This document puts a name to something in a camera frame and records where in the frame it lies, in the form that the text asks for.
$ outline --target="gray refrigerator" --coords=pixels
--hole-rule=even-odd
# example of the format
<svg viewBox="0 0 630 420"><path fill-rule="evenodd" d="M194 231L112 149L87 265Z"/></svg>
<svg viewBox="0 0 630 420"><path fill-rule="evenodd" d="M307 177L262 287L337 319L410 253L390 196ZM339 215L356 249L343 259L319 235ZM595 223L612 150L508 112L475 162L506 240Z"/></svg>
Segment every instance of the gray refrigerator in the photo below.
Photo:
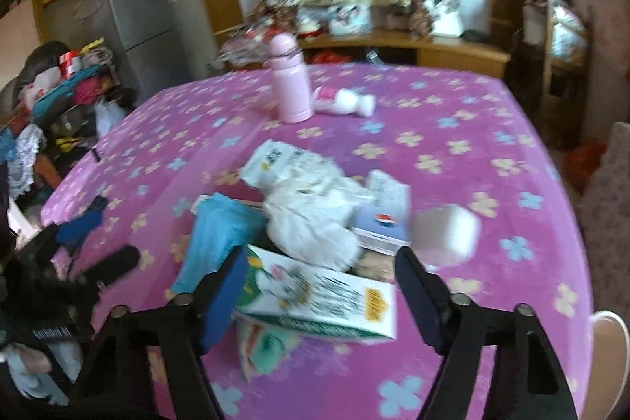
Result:
<svg viewBox="0 0 630 420"><path fill-rule="evenodd" d="M90 40L105 38L123 86L140 105L158 91L193 80L168 0L84 0Z"/></svg>

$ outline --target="screw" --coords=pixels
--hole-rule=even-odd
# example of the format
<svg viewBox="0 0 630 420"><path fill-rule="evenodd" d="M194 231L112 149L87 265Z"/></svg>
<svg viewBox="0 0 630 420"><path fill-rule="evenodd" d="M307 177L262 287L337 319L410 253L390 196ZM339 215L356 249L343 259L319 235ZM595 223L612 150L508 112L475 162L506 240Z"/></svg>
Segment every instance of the screw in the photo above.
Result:
<svg viewBox="0 0 630 420"><path fill-rule="evenodd" d="M113 307L110 315L113 318L121 318L122 316L126 315L128 311L129 309L124 305L118 305L117 307Z"/></svg>
<svg viewBox="0 0 630 420"><path fill-rule="evenodd" d="M193 294L177 294L172 302L179 307L185 307L193 302Z"/></svg>
<svg viewBox="0 0 630 420"><path fill-rule="evenodd" d="M461 292L457 292L456 294L451 294L450 300L453 301L456 305L461 307L470 306L471 299L466 294L462 294Z"/></svg>
<svg viewBox="0 0 630 420"><path fill-rule="evenodd" d="M526 316L531 316L534 314L534 309L530 305L527 305L525 303L521 303L520 305L518 305L516 307L516 311L519 312L521 315Z"/></svg>

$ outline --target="pink thermos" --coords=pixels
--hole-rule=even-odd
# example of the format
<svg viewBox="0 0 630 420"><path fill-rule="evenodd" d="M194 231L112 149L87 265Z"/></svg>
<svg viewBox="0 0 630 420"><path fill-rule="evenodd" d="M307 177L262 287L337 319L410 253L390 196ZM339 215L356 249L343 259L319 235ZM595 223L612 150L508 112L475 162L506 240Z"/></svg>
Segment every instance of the pink thermos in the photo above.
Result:
<svg viewBox="0 0 630 420"><path fill-rule="evenodd" d="M289 33L269 42L267 66L272 70L273 91L278 102L278 118L284 123L300 123L313 116L313 94L304 55Z"/></svg>

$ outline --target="purple tablecloth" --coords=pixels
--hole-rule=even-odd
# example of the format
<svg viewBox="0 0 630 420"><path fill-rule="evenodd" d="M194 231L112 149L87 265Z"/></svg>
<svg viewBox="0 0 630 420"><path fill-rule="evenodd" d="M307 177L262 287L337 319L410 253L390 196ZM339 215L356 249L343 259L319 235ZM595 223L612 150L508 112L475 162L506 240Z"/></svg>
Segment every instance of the purple tablecloth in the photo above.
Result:
<svg viewBox="0 0 630 420"><path fill-rule="evenodd" d="M439 274L479 304L530 303L558 353L578 411L590 370L591 293L584 249L555 168L502 82L472 73L411 67L312 67L313 84L353 87L379 99L374 116L316 115L275 121L269 72L232 73L154 96L81 161L43 209L45 223L109 198L80 270L123 244L143 254L139 270L104 293L111 307L158 307L170 297L201 193L257 200L237 170L268 138L333 157L348 176L380 168L411 185L413 209L458 203L482 222L476 255ZM159 405L172 415L159 354L151 354ZM273 375L241 377L235 333L206 356L228 418L415 419L439 358L398 296L398 338L376 346L305 340ZM481 417L492 359L485 351L469 418Z"/></svg>

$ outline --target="green and white box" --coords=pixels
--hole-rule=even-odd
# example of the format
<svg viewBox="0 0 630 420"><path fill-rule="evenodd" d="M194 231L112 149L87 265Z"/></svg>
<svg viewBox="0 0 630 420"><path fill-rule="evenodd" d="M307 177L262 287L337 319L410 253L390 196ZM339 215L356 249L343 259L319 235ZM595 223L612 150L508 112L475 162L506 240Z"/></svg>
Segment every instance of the green and white box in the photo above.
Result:
<svg viewBox="0 0 630 420"><path fill-rule="evenodd" d="M390 283L317 268L255 246L237 315L275 327L342 340L396 338Z"/></svg>

